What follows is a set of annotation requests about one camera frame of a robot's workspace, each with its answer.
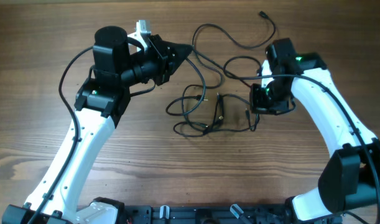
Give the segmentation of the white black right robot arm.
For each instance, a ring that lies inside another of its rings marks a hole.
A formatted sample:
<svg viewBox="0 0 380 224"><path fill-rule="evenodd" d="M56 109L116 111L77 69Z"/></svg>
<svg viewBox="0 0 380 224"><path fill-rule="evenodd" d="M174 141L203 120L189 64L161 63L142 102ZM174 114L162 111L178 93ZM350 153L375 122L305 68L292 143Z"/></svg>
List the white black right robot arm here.
<svg viewBox="0 0 380 224"><path fill-rule="evenodd" d="M283 115L299 101L329 153L317 186L286 202L289 223L307 223L375 205L380 223L380 139L354 114L319 54L298 54L290 39L273 41L251 86L254 114Z"/></svg>

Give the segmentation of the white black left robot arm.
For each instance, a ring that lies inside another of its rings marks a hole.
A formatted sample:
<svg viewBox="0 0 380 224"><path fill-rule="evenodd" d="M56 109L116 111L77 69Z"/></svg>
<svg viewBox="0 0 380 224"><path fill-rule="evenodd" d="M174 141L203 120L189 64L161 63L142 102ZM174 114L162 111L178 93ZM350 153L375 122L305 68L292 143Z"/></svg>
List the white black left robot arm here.
<svg viewBox="0 0 380 224"><path fill-rule="evenodd" d="M3 223L128 223L122 202L96 198L78 209L78 199L94 161L116 129L134 93L133 85L162 85L191 54L187 44L152 35L137 23L135 33L107 26L90 47L94 65L68 107L70 129L40 184L18 207L10 205Z"/></svg>

